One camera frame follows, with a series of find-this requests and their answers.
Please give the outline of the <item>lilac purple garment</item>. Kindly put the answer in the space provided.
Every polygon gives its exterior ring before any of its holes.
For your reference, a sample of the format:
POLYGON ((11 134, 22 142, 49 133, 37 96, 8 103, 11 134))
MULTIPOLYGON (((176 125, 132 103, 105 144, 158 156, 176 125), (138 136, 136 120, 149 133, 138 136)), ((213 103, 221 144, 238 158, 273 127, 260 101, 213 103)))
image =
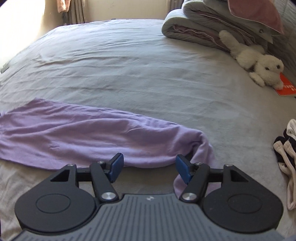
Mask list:
POLYGON ((33 99, 1 116, 1 191, 21 195, 54 171, 122 153, 122 190, 170 192, 178 154, 218 168, 206 135, 177 123, 111 108, 33 99))

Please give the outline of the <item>white and cream clothes pile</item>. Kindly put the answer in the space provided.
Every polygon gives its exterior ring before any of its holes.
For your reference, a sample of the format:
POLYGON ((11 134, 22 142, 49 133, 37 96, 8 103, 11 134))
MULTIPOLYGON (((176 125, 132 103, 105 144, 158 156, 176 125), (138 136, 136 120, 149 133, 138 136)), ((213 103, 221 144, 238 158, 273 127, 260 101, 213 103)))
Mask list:
POLYGON ((283 136, 278 136, 273 142, 273 150, 279 169, 287 175, 287 209, 295 209, 295 119, 291 119, 283 136))

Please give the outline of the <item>grey bed sheet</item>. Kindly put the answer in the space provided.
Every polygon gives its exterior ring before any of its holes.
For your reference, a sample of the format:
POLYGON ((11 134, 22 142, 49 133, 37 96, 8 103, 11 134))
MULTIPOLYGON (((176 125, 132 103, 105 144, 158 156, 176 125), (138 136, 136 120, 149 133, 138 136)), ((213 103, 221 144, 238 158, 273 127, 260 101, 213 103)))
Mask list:
POLYGON ((112 108, 201 130, 215 166, 237 166, 287 202, 273 142, 295 99, 256 85, 227 53, 166 38, 161 20, 55 28, 1 74, 1 111, 38 97, 112 108))

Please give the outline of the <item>orange booklet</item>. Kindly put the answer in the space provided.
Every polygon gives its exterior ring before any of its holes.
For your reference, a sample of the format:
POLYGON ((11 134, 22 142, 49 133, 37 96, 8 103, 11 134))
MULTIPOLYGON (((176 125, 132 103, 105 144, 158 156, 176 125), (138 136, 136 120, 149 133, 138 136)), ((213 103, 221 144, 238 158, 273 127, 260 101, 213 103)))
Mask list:
POLYGON ((280 79, 283 82, 283 88, 281 90, 276 90, 279 96, 286 97, 296 97, 296 88, 295 86, 285 77, 282 73, 280 73, 280 79))

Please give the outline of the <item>white plush dog toy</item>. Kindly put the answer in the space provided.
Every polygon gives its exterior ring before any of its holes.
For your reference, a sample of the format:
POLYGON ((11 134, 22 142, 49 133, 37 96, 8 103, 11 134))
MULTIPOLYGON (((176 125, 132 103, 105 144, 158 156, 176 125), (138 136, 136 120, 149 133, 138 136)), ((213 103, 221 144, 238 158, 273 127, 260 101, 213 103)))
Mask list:
POLYGON ((230 55, 246 70, 250 78, 259 86, 270 86, 275 90, 283 89, 280 73, 284 70, 283 61, 266 54, 262 46, 247 46, 236 40, 226 30, 219 32, 221 42, 229 49, 230 55))

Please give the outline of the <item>grey folded duvet lower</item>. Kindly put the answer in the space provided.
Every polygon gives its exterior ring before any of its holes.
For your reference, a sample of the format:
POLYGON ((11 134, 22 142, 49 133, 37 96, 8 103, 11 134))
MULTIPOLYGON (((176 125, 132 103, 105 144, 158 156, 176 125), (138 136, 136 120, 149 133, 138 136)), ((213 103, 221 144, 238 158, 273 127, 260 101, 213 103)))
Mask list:
POLYGON ((168 13, 162 25, 162 33, 167 38, 197 43, 229 52, 229 49, 218 37, 217 31, 191 21, 181 9, 175 9, 168 13))

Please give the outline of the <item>grey folded duvet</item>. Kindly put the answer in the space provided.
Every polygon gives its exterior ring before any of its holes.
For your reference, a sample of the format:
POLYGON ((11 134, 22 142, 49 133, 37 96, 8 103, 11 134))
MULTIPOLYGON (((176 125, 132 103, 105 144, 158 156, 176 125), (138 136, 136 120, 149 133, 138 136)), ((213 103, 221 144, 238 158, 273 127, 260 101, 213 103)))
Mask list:
POLYGON ((229 49, 218 37, 217 31, 191 21, 181 9, 175 9, 168 13, 162 25, 162 33, 167 38, 197 43, 229 52, 229 49))
POLYGON ((226 30, 245 45, 273 43, 269 27, 232 15, 226 1, 184 1, 182 10, 191 21, 216 32, 226 30))

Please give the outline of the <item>left grey curtain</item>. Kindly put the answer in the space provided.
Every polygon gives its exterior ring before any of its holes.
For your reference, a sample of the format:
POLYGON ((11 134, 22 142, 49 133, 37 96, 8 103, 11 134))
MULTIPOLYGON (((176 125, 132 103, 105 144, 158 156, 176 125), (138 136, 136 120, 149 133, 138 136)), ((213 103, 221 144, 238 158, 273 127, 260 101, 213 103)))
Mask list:
POLYGON ((64 26, 89 22, 87 0, 65 1, 65 4, 66 9, 62 11, 62 23, 64 26))

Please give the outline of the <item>grey folded duvet upper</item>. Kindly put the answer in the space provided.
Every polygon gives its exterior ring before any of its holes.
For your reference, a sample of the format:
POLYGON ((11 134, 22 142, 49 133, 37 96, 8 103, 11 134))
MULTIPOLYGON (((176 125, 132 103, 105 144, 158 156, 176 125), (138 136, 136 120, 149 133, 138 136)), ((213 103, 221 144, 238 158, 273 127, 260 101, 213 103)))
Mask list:
POLYGON ((226 30, 245 45, 273 43, 269 27, 232 15, 226 1, 184 1, 182 10, 191 21, 216 32, 226 30))

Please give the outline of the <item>pink hanging garment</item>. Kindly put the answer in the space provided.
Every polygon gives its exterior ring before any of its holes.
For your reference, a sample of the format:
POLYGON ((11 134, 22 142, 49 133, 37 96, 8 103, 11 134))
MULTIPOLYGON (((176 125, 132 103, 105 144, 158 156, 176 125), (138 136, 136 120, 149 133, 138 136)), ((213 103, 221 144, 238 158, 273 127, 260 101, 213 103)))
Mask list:
POLYGON ((58 13, 69 11, 71 0, 56 0, 58 13))

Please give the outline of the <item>mauve velvet pillow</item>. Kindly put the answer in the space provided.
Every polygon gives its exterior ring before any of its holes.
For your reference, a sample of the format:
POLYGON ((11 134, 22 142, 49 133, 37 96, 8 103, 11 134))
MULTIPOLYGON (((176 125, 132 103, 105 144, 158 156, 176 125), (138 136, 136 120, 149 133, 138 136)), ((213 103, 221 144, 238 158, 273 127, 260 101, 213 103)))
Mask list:
POLYGON ((232 0, 227 2, 232 15, 261 23, 280 34, 284 34, 280 14, 273 1, 232 0))

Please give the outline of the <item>grey quilted headboard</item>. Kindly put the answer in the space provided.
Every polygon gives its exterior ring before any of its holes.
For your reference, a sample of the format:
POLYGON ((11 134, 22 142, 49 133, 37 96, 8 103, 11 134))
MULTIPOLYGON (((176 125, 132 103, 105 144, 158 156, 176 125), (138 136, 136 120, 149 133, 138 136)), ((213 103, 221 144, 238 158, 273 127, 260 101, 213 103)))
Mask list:
POLYGON ((273 1, 283 24, 284 35, 273 36, 269 52, 281 59, 285 75, 295 82, 295 5, 292 1, 273 1))

